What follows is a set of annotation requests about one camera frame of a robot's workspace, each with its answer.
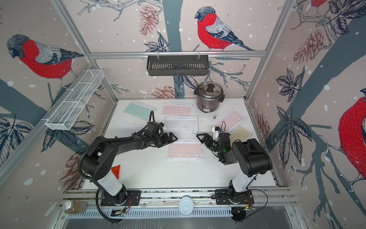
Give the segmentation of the pink keyboard front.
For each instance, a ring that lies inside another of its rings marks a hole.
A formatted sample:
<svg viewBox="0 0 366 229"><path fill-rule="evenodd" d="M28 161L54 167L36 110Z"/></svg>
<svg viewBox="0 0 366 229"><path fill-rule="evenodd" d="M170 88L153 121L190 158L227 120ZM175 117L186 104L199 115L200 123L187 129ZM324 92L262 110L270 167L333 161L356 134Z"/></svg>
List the pink keyboard front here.
<svg viewBox="0 0 366 229"><path fill-rule="evenodd" d="M181 139L168 145L167 160L204 160L203 144L198 139Z"/></svg>

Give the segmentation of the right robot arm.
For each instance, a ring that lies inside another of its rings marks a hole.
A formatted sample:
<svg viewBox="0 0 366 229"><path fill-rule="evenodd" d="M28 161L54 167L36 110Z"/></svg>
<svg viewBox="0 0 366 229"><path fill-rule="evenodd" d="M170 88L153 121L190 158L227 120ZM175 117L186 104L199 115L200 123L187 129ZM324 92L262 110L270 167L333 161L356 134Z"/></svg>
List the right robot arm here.
<svg viewBox="0 0 366 229"><path fill-rule="evenodd" d="M273 162L259 142L252 138L245 142L237 139L230 140L229 133L219 133L215 140L209 134L197 134L198 140L211 150L223 165L238 163L241 171L229 182L226 190L217 189L214 199L216 204L249 204L253 205L254 199L250 185L259 175L264 175L272 170Z"/></svg>

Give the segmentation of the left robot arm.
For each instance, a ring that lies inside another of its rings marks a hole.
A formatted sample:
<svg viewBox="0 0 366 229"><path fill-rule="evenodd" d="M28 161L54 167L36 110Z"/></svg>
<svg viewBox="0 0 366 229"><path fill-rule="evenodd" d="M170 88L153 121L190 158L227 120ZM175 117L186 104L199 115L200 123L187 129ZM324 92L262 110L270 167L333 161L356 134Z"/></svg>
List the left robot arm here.
<svg viewBox="0 0 366 229"><path fill-rule="evenodd" d="M133 150L161 148L178 140L172 132L165 133L163 127L163 123L151 121L130 137L97 137L80 156L78 173L109 195L116 204L123 204L127 199L126 188L111 170L115 157Z"/></svg>

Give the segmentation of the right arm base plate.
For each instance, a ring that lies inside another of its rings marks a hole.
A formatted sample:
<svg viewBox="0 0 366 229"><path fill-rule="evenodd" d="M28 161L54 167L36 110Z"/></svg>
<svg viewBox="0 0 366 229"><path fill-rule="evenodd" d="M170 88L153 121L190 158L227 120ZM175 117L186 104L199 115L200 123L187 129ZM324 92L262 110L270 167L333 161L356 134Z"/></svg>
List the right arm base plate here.
<svg viewBox="0 0 366 229"><path fill-rule="evenodd" d="M254 205L254 199L251 191L235 192L232 188L216 189L210 196L217 205Z"/></svg>

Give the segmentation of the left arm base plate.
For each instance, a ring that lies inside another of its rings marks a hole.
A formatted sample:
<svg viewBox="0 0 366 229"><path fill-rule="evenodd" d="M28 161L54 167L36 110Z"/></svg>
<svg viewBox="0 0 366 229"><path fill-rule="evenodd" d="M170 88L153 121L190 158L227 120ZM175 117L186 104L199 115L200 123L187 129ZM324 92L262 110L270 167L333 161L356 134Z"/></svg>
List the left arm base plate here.
<svg viewBox="0 0 366 229"><path fill-rule="evenodd" d="M122 190L116 196L112 196L108 192L103 191L101 206L138 206L141 193L140 190Z"/></svg>

